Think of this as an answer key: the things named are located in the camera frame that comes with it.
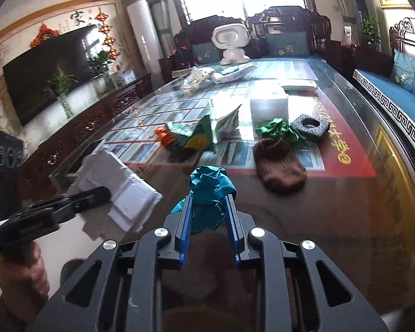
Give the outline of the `person's left hand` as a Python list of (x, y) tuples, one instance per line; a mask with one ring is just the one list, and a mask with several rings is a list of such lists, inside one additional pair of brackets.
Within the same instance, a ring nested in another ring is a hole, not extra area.
[(31, 265), (15, 264), (0, 253), (0, 288), (4, 305), (20, 321), (31, 324), (48, 301), (50, 285), (41, 248), (30, 243)]

